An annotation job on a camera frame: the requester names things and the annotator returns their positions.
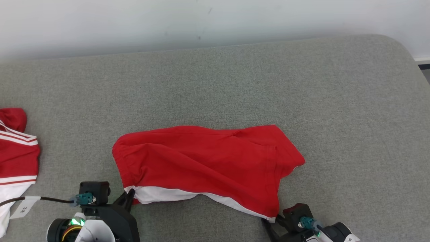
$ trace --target cable connector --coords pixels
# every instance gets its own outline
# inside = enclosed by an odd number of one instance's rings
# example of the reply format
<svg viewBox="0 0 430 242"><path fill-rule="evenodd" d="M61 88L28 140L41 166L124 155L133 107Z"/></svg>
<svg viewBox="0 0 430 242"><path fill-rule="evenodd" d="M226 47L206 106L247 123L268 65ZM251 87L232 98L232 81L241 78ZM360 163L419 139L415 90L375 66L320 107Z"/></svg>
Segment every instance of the cable connector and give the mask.
<svg viewBox="0 0 430 242"><path fill-rule="evenodd" d="M70 198L73 203L70 203L71 207L77 207L79 205L88 205L96 201L96 198L90 192L78 194Z"/></svg>
<svg viewBox="0 0 430 242"><path fill-rule="evenodd" d="M319 232L319 228L317 227L317 225L323 226L323 224L320 221L311 217L301 217L300 225L302 228L315 230L317 232Z"/></svg>

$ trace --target label tag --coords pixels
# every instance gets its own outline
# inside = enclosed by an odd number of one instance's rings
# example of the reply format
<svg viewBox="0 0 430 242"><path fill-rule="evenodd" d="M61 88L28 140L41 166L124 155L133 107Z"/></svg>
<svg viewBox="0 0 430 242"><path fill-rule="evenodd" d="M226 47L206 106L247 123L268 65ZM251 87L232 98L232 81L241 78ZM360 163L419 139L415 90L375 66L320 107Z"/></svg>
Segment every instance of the label tag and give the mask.
<svg viewBox="0 0 430 242"><path fill-rule="evenodd" d="M12 216L10 216L10 219L24 217L28 214L31 207L39 200L40 197L25 197Z"/></svg>
<svg viewBox="0 0 430 242"><path fill-rule="evenodd" d="M357 238L357 236L350 234L347 236L344 242L357 242L357 241L360 241L360 239Z"/></svg>

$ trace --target gray cushion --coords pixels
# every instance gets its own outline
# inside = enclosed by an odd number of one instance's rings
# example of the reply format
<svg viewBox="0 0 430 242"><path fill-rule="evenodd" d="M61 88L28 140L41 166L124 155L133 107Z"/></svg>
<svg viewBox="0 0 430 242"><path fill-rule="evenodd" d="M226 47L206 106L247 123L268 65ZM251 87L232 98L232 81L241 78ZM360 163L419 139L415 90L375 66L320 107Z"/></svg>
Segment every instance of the gray cushion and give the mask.
<svg viewBox="0 0 430 242"><path fill-rule="evenodd" d="M85 180L122 192L111 147L175 125L276 124L306 164L280 210L307 203L363 241L419 241L430 227L430 85L393 39L359 35L0 65L0 107L22 107L42 149L26 195L67 199ZM1 241L43 241L77 208L38 202ZM268 241L257 217L204 196L136 205L142 241Z"/></svg>

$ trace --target white trim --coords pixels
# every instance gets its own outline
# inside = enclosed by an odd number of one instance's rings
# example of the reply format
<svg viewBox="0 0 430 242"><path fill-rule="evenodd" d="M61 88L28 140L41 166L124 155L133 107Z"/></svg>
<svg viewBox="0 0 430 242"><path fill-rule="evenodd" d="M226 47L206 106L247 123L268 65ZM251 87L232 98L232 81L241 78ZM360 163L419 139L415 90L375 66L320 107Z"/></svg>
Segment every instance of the white trim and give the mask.
<svg viewBox="0 0 430 242"><path fill-rule="evenodd" d="M35 180L35 179L37 179L37 176L5 177L5 178L0 178L0 183L27 181L27 180Z"/></svg>
<svg viewBox="0 0 430 242"><path fill-rule="evenodd" d="M0 133L0 140L9 140L9 141L12 141L12 142L15 142L15 143L18 143L18 144L22 144L22 145L27 145L27 146L35 146L35 145L37 145L37 140L33 140L31 142L27 142L27 141L15 139L15 138L12 138L12 137L9 137L9 136L1 135L1 133Z"/></svg>
<svg viewBox="0 0 430 242"><path fill-rule="evenodd" d="M430 64L430 57L414 58L417 65Z"/></svg>
<svg viewBox="0 0 430 242"><path fill-rule="evenodd" d="M4 131L0 131L0 133L7 134L7 135L12 135L12 136L14 136L14 137L17 137L17 138L19 138L19 139L26 140L26 141L36 139L36 136L33 136L33 135L29 135L29 134L25 134L25 133L18 132L18 131L16 131L16 130L13 130L13 129L11 129L11 128L8 128L8 127L7 127L6 125L4 125L4 124L0 124L0 125L6 128L6 132L4 132Z"/></svg>
<svg viewBox="0 0 430 242"><path fill-rule="evenodd" d="M138 199L139 202L142 204L148 204L152 202L169 202L169 201L186 200L186 199L191 199L197 196L198 194L202 194L202 195L208 196L210 199L214 201L217 201L221 204L229 206L230 208L234 208L246 214L267 219L271 223L274 223L276 218L276 217L267 217L265 215L251 211L243 207L242 205L240 205L232 198L219 196L209 192L202 192L202 193L186 192L180 189L168 189L168 188L159 187L159 186L128 186L124 188L124 190L126 192L129 192L130 189L132 188L135 190L134 198Z"/></svg>

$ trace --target green led light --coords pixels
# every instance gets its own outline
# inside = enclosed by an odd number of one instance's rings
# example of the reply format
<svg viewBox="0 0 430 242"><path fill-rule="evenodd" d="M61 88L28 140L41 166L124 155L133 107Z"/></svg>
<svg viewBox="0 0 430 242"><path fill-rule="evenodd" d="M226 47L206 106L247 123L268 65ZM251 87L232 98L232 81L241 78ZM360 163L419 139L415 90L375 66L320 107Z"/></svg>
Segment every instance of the green led light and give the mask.
<svg viewBox="0 0 430 242"><path fill-rule="evenodd" d="M70 221L70 223L73 225L81 225L81 223L76 221L76 219L74 219L74 218L72 218L72 221Z"/></svg>

